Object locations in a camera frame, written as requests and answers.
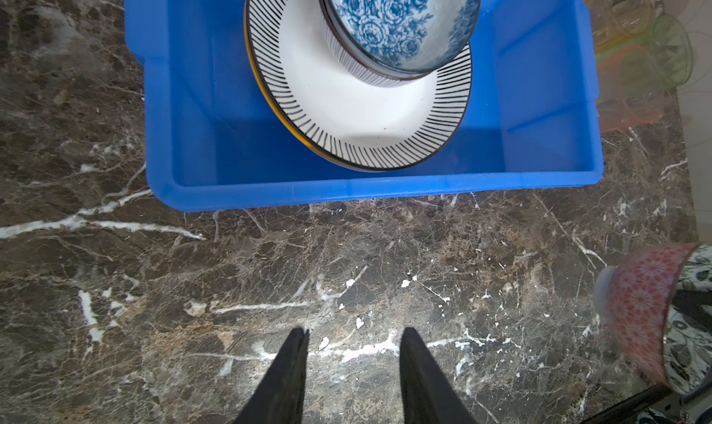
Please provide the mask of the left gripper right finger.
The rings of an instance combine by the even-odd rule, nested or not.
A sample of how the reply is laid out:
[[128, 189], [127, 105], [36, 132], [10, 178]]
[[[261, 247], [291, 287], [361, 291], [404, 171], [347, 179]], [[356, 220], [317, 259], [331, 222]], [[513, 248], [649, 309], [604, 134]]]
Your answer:
[[403, 332], [399, 368], [405, 423], [476, 423], [414, 328]]

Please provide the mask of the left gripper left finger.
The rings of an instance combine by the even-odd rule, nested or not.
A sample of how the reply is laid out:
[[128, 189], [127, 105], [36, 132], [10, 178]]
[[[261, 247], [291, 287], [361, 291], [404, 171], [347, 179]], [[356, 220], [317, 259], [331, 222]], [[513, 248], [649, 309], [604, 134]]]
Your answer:
[[308, 346], [309, 331], [289, 333], [235, 424], [302, 423]]

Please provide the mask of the red leaf pattern bowl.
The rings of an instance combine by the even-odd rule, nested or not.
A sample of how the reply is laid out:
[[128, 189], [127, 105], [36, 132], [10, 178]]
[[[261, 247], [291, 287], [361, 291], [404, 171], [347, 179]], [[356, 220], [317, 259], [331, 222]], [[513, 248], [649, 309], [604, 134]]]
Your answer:
[[711, 376], [711, 248], [648, 247], [606, 267], [593, 303], [623, 353], [680, 395]]

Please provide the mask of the black striped rim white plate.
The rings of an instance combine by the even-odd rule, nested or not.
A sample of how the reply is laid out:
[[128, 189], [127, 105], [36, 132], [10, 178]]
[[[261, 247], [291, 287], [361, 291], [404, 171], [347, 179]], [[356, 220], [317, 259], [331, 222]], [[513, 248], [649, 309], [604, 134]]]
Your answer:
[[345, 167], [400, 170], [440, 151], [465, 118], [470, 47], [399, 88], [346, 73], [321, 33], [317, 0], [250, 0], [250, 40], [272, 100], [300, 134]]

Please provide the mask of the dotted yellow rim plate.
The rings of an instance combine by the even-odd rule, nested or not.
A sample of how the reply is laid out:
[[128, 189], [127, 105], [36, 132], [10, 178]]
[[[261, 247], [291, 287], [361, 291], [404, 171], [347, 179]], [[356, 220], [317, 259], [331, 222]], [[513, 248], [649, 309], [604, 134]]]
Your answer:
[[246, 50], [248, 54], [248, 60], [250, 61], [250, 69], [254, 75], [255, 82], [258, 86], [258, 88], [261, 91], [261, 95], [263, 96], [264, 100], [267, 102], [269, 105], [271, 111], [274, 113], [274, 115], [278, 118], [280, 123], [289, 131], [289, 133], [296, 138], [303, 146], [308, 148], [310, 151], [314, 152], [321, 158], [327, 160], [328, 162], [331, 162], [332, 164], [339, 165], [341, 167], [345, 167], [345, 164], [342, 162], [339, 162], [336, 158], [331, 157], [324, 151], [321, 151], [315, 145], [311, 144], [307, 138], [304, 138], [302, 134], [300, 134], [300, 131], [294, 128], [293, 125], [291, 125], [289, 119], [285, 117], [285, 114], [281, 112], [281, 109], [277, 104], [274, 103], [272, 100], [272, 95], [270, 93], [270, 89], [265, 86], [265, 82], [263, 82], [263, 77], [261, 76], [261, 72], [258, 67], [257, 63], [257, 58], [252, 46], [252, 41], [250, 40], [250, 0], [245, 1], [245, 7], [244, 7], [244, 22], [243, 22], [243, 29], [244, 29], [244, 38], [245, 38], [245, 44], [246, 44]]

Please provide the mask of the purple striped small bowl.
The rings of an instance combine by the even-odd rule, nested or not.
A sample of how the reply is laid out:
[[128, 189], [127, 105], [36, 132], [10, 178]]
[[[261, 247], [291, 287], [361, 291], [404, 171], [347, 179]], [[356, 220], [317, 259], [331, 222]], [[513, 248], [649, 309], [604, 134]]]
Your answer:
[[376, 88], [399, 88], [422, 79], [441, 68], [422, 72], [399, 71], [371, 58], [358, 47], [337, 19], [334, 5], [329, 0], [317, 0], [321, 11], [321, 33], [328, 50], [341, 68], [358, 81]]

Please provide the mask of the pink translucent cup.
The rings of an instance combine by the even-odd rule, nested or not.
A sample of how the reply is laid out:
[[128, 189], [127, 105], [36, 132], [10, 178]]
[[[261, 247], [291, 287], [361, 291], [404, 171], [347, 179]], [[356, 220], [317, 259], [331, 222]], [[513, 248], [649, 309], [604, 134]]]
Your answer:
[[657, 75], [644, 47], [623, 47], [597, 62], [599, 96], [596, 108], [602, 133], [659, 122], [667, 98], [655, 90]]

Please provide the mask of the blue floral white bowl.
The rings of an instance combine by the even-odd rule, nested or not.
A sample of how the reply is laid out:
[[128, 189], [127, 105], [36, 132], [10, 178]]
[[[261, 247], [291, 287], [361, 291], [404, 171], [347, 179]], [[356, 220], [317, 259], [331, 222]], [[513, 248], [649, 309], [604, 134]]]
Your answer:
[[395, 79], [427, 75], [465, 48], [481, 0], [319, 0], [343, 49]]

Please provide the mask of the green translucent cup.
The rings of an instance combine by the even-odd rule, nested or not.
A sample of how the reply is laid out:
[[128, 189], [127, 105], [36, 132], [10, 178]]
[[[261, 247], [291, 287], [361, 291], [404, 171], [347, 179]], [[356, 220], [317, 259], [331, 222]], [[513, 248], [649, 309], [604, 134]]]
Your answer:
[[624, 43], [643, 47], [653, 59], [653, 69], [673, 88], [686, 84], [693, 71], [693, 47], [682, 23], [669, 14], [658, 16], [646, 31]]

